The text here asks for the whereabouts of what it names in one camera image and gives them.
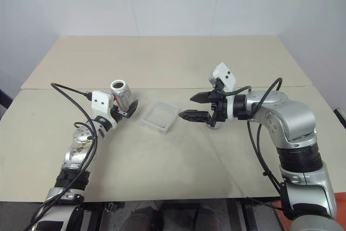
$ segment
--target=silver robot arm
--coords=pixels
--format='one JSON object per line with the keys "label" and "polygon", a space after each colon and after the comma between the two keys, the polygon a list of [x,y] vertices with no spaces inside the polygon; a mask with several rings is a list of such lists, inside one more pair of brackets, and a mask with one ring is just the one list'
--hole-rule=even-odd
{"label": "silver robot arm", "polygon": [[209,81],[214,90],[196,94],[190,100],[211,103],[213,115],[207,111],[186,110],[179,116],[211,127],[234,117],[265,126],[279,154],[283,177],[281,202],[285,216],[294,220],[291,230],[314,230],[315,223],[324,224],[324,229],[319,230],[343,230],[333,220],[337,206],[327,167],[318,152],[312,111],[279,91],[270,92],[254,111],[265,91],[251,91],[247,86],[244,88],[249,89],[247,94],[238,93],[235,78],[223,63],[216,67]]}
{"label": "silver robot arm", "polygon": [[[92,95],[89,97],[89,100],[92,102],[91,108],[94,113],[92,123],[97,132],[97,144],[99,147],[107,133],[111,129],[115,129],[122,118],[130,118],[137,108],[138,100],[131,102],[131,92],[127,85],[125,85],[125,82],[122,84],[123,85],[120,86],[122,88],[121,92],[126,94],[126,99],[122,98],[122,93],[119,91],[115,94],[93,91]],[[121,111],[119,109],[120,101],[122,102],[122,106],[126,105],[127,111]],[[84,191],[89,182],[89,175],[97,153],[91,158],[93,138],[90,122],[79,125],[75,123],[75,126],[78,128],[73,134],[72,145],[65,155],[60,174],[56,178],[55,186],[48,192],[46,202],[49,202],[58,194],[61,194],[76,178],[80,169],[82,169],[89,160],[92,161],[83,174],[74,181],[72,186],[59,199],[58,204],[52,206],[30,230],[80,230],[83,220],[82,203],[84,202]],[[44,208],[40,209],[35,216],[39,215],[43,209]]]}

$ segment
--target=table surface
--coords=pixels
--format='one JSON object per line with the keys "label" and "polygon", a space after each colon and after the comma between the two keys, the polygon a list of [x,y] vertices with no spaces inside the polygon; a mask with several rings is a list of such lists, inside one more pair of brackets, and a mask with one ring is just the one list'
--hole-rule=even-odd
{"label": "table surface", "polygon": [[[143,110],[157,100],[180,110],[210,110],[208,104],[189,101],[197,91],[203,89],[133,89],[138,109],[99,146],[86,201],[276,196],[270,181],[262,176],[244,121],[226,122],[212,130],[178,117],[167,135],[140,124]],[[315,87],[282,91],[315,113],[318,144],[334,191],[346,191],[346,179],[340,177],[346,168],[346,131]],[[76,99],[91,112],[86,98]],[[0,121],[0,200],[44,200],[71,144],[75,121],[84,121],[83,115],[58,92],[19,93]],[[268,166],[280,177],[276,149],[266,130],[261,144]]]}
{"label": "table surface", "polygon": [[208,77],[224,62],[237,85],[312,85],[277,36],[61,37],[23,89],[106,89],[116,79],[131,88],[210,88]]}

